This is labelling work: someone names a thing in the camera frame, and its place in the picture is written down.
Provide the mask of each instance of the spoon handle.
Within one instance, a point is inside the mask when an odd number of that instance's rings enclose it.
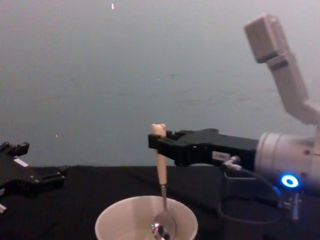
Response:
[[[165,137],[167,135],[167,128],[165,124],[152,124],[153,133]],[[167,184],[167,158],[158,154],[155,150],[156,168],[158,172],[159,183],[161,186]]]

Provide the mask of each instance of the white cup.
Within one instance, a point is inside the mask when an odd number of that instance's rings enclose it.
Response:
[[[194,240],[198,221],[190,208],[170,198],[167,208],[177,224],[175,240]],[[160,196],[136,196],[118,201],[100,214],[95,235],[98,240],[154,240],[151,224],[162,210]]]

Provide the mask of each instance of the white label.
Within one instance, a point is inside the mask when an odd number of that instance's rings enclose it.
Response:
[[[29,166],[26,162],[22,161],[22,160],[19,159],[19,158],[16,158],[14,161],[15,161],[17,164],[20,164],[22,167],[28,167],[28,166]]]
[[[230,154],[225,153],[225,152],[213,151],[212,152],[212,159],[220,160],[220,161],[227,161],[230,159]]]

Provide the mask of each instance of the metal spoon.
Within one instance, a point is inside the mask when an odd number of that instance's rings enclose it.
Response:
[[[165,137],[167,135],[166,125],[152,124],[153,133]],[[176,220],[171,216],[167,209],[167,159],[158,154],[156,150],[156,167],[161,186],[163,199],[163,211],[154,218],[154,224],[151,225],[155,239],[174,240],[177,232]]]

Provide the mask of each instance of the blue ring light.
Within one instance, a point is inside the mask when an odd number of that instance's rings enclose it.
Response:
[[[281,182],[283,185],[285,185],[288,188],[296,188],[299,185],[298,179],[295,176],[290,174],[284,175],[281,178]]]

